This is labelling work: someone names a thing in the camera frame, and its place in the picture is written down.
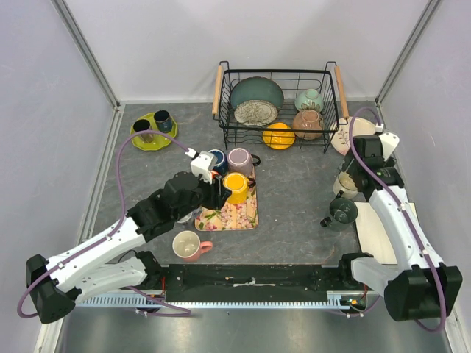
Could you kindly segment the purple mug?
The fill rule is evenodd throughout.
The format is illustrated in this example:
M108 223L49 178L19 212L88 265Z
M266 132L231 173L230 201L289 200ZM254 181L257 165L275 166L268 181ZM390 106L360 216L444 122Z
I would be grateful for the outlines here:
M234 148L229 152L227 162L231 172L238 172L249 177L253 168L261 164L261 159L244 148Z

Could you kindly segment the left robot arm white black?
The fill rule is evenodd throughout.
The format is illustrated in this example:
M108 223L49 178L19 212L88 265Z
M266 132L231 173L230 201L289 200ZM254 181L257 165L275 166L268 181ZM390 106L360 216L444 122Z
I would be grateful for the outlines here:
M202 207L222 209L230 194L219 175L205 179L179 172L163 188L124 209L120 219L98 235L62 254L29 258L23 297L32 300L35 317L50 324L97 294L137 285L156 288L162 273L150 252L132 257L122 267L109 260L173 230L176 223Z

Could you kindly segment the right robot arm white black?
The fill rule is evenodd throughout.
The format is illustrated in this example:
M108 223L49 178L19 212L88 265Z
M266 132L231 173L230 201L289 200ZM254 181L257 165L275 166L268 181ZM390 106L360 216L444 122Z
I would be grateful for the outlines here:
M463 276L457 266L445 265L426 238L394 161L385 156L383 136L352 137L341 169L379 217L394 250L397 270L371 255L355 255L337 271L340 286L351 290L364 283L383 297L395 321L445 321Z

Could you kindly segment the beige mug dark handle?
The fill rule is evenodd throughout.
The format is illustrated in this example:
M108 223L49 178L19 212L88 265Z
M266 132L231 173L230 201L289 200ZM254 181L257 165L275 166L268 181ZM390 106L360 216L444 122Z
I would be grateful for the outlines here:
M346 199L354 199L358 195L358 189L351 176L340 171L333 184L333 193Z

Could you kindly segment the dark blue mug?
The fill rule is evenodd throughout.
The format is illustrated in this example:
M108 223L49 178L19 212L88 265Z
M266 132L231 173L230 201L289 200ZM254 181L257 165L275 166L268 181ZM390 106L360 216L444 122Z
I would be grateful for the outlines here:
M224 177L229 169L226 154L221 149L210 149L208 152L216 157L216 164L213 170Z

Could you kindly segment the yellow mug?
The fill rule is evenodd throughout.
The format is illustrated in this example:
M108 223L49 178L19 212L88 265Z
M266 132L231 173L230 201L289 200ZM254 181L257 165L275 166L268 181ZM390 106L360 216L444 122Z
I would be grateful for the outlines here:
M227 199L229 204L242 204L246 201L249 189L255 187L256 181L239 172L230 172L223 179L223 186L231 191Z

